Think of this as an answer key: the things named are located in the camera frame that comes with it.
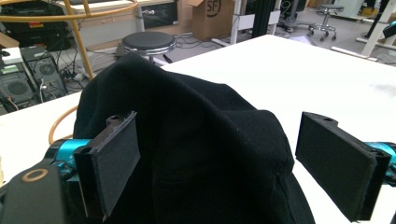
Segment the black round stool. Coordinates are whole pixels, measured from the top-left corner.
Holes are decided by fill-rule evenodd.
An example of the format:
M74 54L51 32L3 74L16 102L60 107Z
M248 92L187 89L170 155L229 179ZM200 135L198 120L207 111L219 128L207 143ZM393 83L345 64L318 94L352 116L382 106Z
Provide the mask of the black round stool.
M151 63L165 65L173 61L166 55L176 47L177 39L163 32L137 32L121 40L124 50L147 58Z

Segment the white stand leg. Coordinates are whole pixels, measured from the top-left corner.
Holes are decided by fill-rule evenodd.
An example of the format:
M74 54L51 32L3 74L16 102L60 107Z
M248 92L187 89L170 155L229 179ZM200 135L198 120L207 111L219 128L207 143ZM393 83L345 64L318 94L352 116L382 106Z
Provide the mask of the white stand leg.
M383 34L383 30L389 25L388 19L393 12L396 12L396 0L389 0L386 4L384 11L379 17L378 22L375 24L374 30L371 32L369 38L357 38L358 42L362 42L365 44L361 53L337 47L331 47L331 50L361 59L369 60L372 62L376 62L376 59L371 56L372 51L375 49L375 47L396 50L396 46L393 46L393 42L396 40L396 34L389 37L385 37L385 35Z

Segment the black knit garment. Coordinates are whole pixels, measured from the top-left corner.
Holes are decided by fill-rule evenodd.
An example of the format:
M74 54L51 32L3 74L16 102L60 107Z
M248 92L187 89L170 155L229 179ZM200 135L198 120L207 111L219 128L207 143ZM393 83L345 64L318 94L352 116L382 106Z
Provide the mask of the black knit garment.
M140 161L104 224L316 224L276 116L127 54L80 95L76 138L135 111Z

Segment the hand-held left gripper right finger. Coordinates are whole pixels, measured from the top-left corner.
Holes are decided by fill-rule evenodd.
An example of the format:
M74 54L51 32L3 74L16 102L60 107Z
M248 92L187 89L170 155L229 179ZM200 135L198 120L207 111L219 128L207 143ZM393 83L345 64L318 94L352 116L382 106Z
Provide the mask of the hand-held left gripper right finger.
M396 187L395 143L362 142L319 114L302 114L295 155L351 222L372 217L382 185Z

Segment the black equipment case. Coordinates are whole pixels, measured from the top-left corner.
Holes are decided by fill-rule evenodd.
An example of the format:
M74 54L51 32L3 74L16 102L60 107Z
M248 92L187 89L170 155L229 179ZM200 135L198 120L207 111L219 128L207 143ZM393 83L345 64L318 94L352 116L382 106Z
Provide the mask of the black equipment case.
M62 16L63 10L45 1L24 2L2 5L0 16ZM68 24L65 21L3 21L5 32L17 40L21 47L41 46L49 51L69 49Z

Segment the brown cardboard box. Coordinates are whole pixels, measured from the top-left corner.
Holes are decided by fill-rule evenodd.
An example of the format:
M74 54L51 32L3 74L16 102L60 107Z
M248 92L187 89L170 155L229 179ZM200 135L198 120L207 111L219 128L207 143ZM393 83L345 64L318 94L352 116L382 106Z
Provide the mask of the brown cardboard box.
M230 34L234 0L186 0L192 7L192 35L209 40Z

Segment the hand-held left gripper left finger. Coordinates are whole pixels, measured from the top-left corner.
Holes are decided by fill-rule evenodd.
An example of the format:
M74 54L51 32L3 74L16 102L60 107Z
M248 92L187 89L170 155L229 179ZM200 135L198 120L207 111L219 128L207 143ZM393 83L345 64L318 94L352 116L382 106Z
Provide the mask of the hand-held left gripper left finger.
M110 217L140 160L135 117L113 115L93 139L57 140L46 152L61 178L77 187L87 218Z

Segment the white table leg frame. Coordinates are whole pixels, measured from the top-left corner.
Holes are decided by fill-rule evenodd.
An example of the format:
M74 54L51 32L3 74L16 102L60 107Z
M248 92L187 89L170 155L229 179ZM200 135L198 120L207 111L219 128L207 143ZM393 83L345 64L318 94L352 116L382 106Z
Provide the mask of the white table leg frame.
M243 0L233 0L234 1L234 9L233 9L233 18L232 18L232 29L230 38L228 41L223 41L218 38L212 38L211 41L219 44L223 47L227 47L233 45L237 42L238 32L246 29L252 29L254 27L254 14L242 15L241 9L243 7ZM265 29L265 32L269 35L273 35L276 31L276 26L279 22L280 18L280 5L281 0L275 0L275 8L270 10L268 26Z

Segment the black computer tower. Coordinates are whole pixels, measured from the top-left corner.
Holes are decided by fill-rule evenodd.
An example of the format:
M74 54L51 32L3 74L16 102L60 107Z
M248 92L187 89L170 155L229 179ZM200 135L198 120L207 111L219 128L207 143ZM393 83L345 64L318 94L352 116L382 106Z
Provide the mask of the black computer tower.
M67 89L53 56L41 46L21 49L21 56L28 66L38 88L42 102L66 96Z
M0 104L7 112L36 105L36 93L20 63L0 66Z

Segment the wooden hoop frame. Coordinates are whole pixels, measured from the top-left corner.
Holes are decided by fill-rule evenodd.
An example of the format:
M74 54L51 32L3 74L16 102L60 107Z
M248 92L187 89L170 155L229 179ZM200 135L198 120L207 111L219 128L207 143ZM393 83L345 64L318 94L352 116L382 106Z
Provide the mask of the wooden hoop frame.
M0 6L8 5L8 4L17 4L17 3L24 3L24 2L33 2L35 0L0 0ZM88 59L86 48L82 42L81 34L78 30L78 21L97 18L97 17L104 17L112 14L118 14L125 11L131 11L138 7L138 2L136 0L125 0L124 7L118 7L115 9L103 9L102 11L92 11L92 7L88 3L88 0L82 0L83 12L79 14L74 13L74 9L72 9L72 5L70 4L70 0L63 0L66 12L65 15L54 15L54 16L0 16L0 21L5 22L28 22L28 21L40 21L40 22L57 22L57 21L70 21L74 38L78 44L78 49L80 56L82 58L84 68L89 75L90 80L93 79L93 72L91 68L91 63ZM49 143L52 144L55 142L54 134L56 129L58 128L59 124L67 118L71 113L77 111L77 106L68 109L64 112L59 118L57 118L52 127L49 130Z

